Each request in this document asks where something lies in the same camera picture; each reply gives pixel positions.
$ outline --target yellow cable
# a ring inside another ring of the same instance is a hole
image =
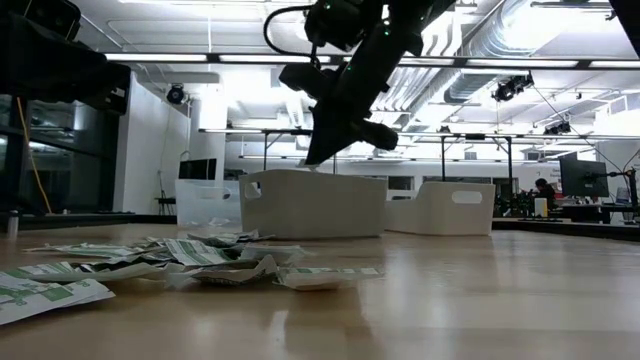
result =
[[[36,168],[36,162],[33,159],[33,153],[31,152],[31,147],[29,146],[29,132],[27,131],[27,123],[24,121],[24,113],[22,112],[22,101],[18,98],[18,111],[20,112],[20,121],[22,121],[22,130],[24,130],[24,140],[27,145],[27,150],[29,151],[29,158],[31,159],[31,166],[33,167],[33,173],[36,175],[36,182],[38,183],[38,188],[40,188],[40,193],[42,194],[42,198],[44,199],[45,205],[47,205],[47,211],[49,214],[53,214],[51,211],[51,205],[49,205],[49,198],[47,197],[47,193],[44,192],[44,188],[42,187],[42,183],[40,182],[40,175],[38,174],[38,169]]]

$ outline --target wooden table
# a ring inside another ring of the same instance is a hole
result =
[[[32,231],[0,268],[59,258],[21,248],[178,236],[175,226]],[[491,238],[310,241],[309,266],[385,269],[334,292],[273,286],[117,297],[0,327],[0,359],[639,359],[640,248],[524,232]]]

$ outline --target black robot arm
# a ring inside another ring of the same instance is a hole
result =
[[[313,136],[307,165],[317,165],[353,144],[366,141],[393,150],[398,135],[366,119],[387,80],[406,52],[422,53],[422,30],[455,0],[320,0],[309,10],[305,32],[314,47],[330,43],[349,51],[360,44],[351,61],[336,70],[317,64],[287,65],[280,80],[317,100],[312,108]],[[383,5],[389,18],[382,18]]]

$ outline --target person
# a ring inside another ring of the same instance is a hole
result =
[[[536,188],[538,189],[538,194],[536,195],[536,198],[547,199],[547,207],[549,209],[554,209],[556,191],[553,190],[553,188],[551,187],[551,185],[549,185],[547,180],[543,178],[536,180]]]

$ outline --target white storage bin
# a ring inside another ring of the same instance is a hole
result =
[[[296,170],[246,175],[242,228],[285,239],[378,236],[386,196],[386,180]]]
[[[390,231],[421,235],[491,233],[495,185],[425,182],[412,200],[387,201]]]
[[[240,224],[239,183],[224,181],[224,187],[216,187],[215,183],[215,180],[176,180],[178,225],[208,226],[225,219]]]

